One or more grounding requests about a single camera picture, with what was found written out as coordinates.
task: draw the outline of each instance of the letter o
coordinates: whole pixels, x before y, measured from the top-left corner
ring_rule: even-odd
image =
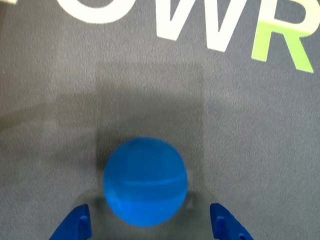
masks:
[[[57,0],[71,16],[89,24],[107,24],[121,19],[133,7],[136,0],[113,0],[109,5],[93,8],[78,0]]]

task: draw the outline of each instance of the blue ball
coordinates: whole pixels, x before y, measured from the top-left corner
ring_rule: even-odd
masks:
[[[136,227],[161,224],[175,215],[188,190],[187,171],[168,143],[149,137],[130,140],[110,156],[103,192],[115,215]]]

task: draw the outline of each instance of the floor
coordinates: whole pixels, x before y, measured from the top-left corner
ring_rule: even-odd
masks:
[[[95,240],[209,240],[215,202],[254,239],[318,239],[320,30],[301,39],[314,73],[296,69],[280,34],[254,60],[260,2],[246,2],[225,52],[207,48],[202,0],[176,41],[157,37],[155,0],[105,24],[57,0],[0,3],[0,239],[48,239],[87,203]],[[275,17],[304,14],[279,0]],[[108,156],[136,136],[172,144],[188,172],[184,206],[154,228],[126,225],[102,194]]]

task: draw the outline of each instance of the letter w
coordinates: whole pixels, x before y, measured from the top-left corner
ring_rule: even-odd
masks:
[[[156,34],[160,38],[177,40],[196,0],[180,0],[172,20],[171,0],[156,0]],[[206,43],[209,49],[226,51],[247,0],[231,0],[221,29],[218,23],[217,0],[204,0]]]

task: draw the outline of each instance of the green printed letter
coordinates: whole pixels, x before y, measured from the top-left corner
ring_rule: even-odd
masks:
[[[305,19],[301,23],[290,23],[275,19],[278,0],[261,0],[260,12],[253,43],[252,58],[267,61],[271,33],[283,34],[295,68],[313,73],[300,37],[313,34],[320,23],[320,6],[317,0],[290,0],[305,8]]]

